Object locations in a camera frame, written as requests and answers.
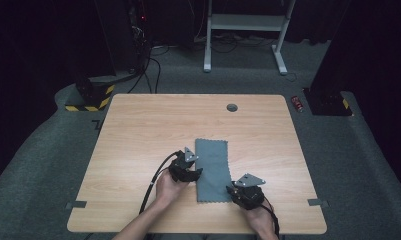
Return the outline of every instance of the person's hand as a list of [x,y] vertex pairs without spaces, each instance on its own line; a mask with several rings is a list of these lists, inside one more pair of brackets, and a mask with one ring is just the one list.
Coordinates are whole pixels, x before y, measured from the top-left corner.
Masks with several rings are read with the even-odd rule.
[[[268,201],[263,201],[262,205],[273,211],[273,208],[269,205]],[[275,235],[274,220],[268,211],[262,207],[252,210],[242,208],[241,211],[249,222],[250,227],[260,236],[260,239],[278,239]]]
[[188,184],[188,182],[175,182],[169,170],[166,169],[156,183],[156,200],[168,206],[178,198]]

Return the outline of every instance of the yellow black tape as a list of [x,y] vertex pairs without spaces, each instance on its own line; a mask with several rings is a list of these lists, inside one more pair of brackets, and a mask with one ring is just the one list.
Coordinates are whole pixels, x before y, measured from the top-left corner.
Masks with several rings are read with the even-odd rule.
[[65,108],[67,111],[70,112],[79,112],[79,111],[90,111],[90,112],[95,112],[95,111],[102,111],[104,108],[107,106],[107,104],[110,101],[110,96],[112,95],[112,91],[115,88],[114,85],[111,85],[108,87],[105,91],[104,96],[102,96],[101,99],[98,99],[99,104],[97,105],[70,105],[66,104]]

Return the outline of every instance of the dark background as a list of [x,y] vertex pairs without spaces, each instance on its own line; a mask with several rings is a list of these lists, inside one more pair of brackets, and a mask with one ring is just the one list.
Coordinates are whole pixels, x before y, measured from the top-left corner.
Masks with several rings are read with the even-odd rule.
[[[214,9],[225,13],[283,14],[286,5],[280,6],[280,2],[215,1]],[[340,77],[334,72],[344,72],[344,81],[333,90],[355,94],[376,141],[401,181],[401,1],[352,0],[341,22],[349,2],[297,1],[286,40],[310,39],[311,44],[333,40],[330,49],[346,49],[342,51],[345,56],[329,51],[322,64],[329,67],[319,71],[328,72],[330,87]],[[58,41],[58,26],[63,20],[71,23],[67,30],[75,38],[69,41],[77,49],[73,56],[81,64],[81,74],[113,73],[110,48],[95,1],[64,3],[0,1],[0,174],[23,141],[55,112],[55,93],[74,83],[66,66],[68,55],[63,54],[63,45]],[[186,0],[173,1],[172,5],[146,0],[151,37],[161,43],[191,47],[190,39],[201,26],[203,2],[190,3],[194,15]],[[75,15],[71,13],[85,20],[72,22]],[[344,30],[337,33],[340,22]],[[205,35],[205,29],[203,23],[199,36]]]

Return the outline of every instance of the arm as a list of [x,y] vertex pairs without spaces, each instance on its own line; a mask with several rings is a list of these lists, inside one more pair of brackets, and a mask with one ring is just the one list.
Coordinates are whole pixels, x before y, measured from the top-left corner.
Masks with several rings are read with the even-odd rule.
[[156,199],[147,209],[132,220],[113,240],[142,240],[156,219],[178,198],[186,182],[175,182],[168,170],[163,171],[157,180]]
[[[268,201],[263,201],[263,206],[272,209]],[[275,235],[274,221],[272,220],[271,214],[265,209],[258,207],[252,210],[241,209],[250,227],[259,235],[261,240],[278,240]]]

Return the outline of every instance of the wooden table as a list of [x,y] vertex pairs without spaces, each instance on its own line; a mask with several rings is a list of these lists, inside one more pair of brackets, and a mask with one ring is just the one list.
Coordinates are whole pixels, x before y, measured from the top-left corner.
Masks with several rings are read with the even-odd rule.
[[[230,112],[228,104],[238,110]],[[196,138],[227,140],[233,180],[249,172],[275,208],[282,234],[322,234],[326,223],[291,120],[279,95],[118,94],[104,121],[68,229],[118,232],[138,215],[151,177]],[[154,199],[152,191],[149,203]],[[162,233],[251,233],[233,203],[198,203],[190,183],[151,228]]]

